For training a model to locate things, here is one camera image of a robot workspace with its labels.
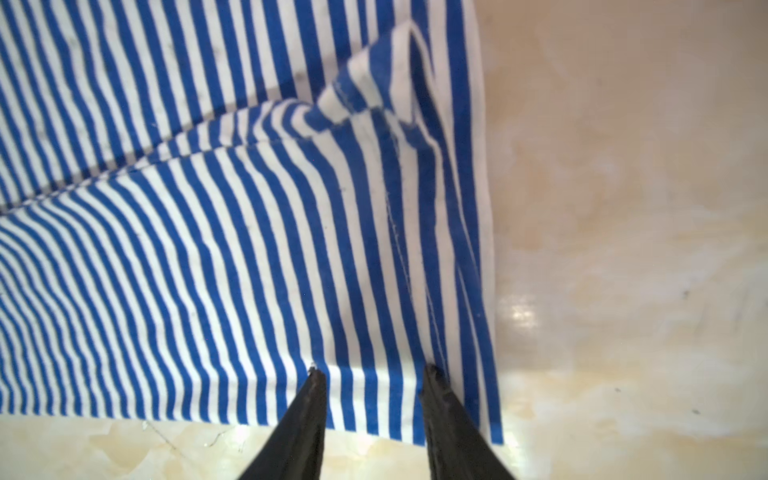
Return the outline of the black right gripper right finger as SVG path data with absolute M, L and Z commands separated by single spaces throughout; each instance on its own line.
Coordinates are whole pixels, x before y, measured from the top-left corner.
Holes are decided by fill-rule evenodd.
M 432 480 L 514 479 L 432 364 L 424 369 L 421 405 Z

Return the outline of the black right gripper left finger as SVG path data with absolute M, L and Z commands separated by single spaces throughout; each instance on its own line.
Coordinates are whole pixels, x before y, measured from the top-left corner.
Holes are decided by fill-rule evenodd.
M 240 479 L 319 479 L 326 419 L 326 376 L 312 367 L 297 396 Z

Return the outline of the blue white striped tank top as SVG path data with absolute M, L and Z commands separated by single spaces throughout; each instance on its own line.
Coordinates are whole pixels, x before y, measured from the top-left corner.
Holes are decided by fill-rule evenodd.
M 1 410 L 503 440 L 470 1 L 5 1 Z

